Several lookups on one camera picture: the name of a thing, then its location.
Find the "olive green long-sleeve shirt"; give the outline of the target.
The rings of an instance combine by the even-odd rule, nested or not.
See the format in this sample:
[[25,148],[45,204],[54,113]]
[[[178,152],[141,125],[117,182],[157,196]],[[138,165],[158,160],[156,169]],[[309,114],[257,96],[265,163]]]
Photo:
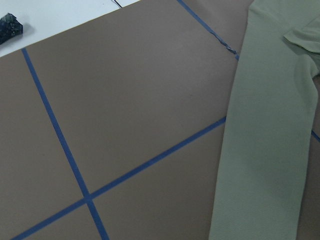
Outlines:
[[319,1],[253,1],[227,110],[211,240],[296,238],[319,73]]

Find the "dark folded umbrella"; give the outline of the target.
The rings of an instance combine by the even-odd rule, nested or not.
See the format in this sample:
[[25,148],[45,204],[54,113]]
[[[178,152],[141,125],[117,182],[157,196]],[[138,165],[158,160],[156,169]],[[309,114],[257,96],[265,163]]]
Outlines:
[[23,25],[17,18],[7,13],[0,19],[0,44],[4,44],[16,36],[22,35],[24,32]]

